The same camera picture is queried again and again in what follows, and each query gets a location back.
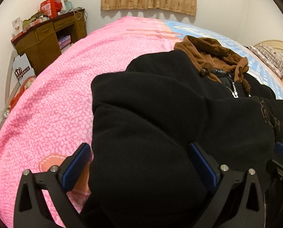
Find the brown hoodie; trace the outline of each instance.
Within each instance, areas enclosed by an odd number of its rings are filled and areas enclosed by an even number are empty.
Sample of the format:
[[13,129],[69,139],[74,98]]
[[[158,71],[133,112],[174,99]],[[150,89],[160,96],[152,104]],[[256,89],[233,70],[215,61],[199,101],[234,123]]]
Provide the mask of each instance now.
[[250,85],[244,78],[244,73],[249,70],[247,58],[222,47],[216,39],[185,36],[183,42],[175,44],[174,49],[184,51],[202,76],[221,83],[212,73],[213,69],[234,73],[234,82],[241,82],[244,91],[250,93]]

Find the pink bedspread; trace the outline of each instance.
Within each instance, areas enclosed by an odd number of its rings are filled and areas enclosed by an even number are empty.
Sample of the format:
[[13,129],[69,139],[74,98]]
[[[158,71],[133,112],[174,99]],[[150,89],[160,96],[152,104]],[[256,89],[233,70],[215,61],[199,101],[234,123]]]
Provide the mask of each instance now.
[[[0,131],[0,217],[8,228],[23,170],[47,171],[82,142],[91,144],[93,78],[123,71],[142,54],[172,50],[177,34],[160,20],[125,17],[75,43],[36,78]],[[89,195],[87,181],[86,169],[69,194],[77,210]],[[47,192],[45,198],[63,225]]]

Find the black jacket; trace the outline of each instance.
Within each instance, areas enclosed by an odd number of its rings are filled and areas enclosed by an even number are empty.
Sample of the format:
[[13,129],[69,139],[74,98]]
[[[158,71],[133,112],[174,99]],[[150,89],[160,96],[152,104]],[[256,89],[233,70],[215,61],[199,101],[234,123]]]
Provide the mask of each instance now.
[[82,212],[90,227],[188,227],[209,197],[187,156],[193,141],[232,170],[254,168],[265,192],[266,162],[283,143],[283,100],[245,78],[256,97],[236,83],[234,98],[180,50],[95,77],[92,195]]

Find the clothing label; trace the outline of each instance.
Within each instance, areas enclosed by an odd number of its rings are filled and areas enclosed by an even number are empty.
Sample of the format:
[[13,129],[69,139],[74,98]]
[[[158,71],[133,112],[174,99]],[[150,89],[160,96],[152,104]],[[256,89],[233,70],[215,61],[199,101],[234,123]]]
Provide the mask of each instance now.
[[227,74],[227,72],[222,70],[222,69],[213,69],[212,72],[213,73],[219,73],[219,74]]

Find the pillow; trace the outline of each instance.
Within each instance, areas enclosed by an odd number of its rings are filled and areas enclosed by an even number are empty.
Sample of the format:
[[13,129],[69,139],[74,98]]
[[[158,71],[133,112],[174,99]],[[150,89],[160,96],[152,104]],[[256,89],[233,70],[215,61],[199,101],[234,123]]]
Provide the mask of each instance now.
[[258,45],[250,50],[256,54],[279,78],[283,77],[283,53],[267,45]]

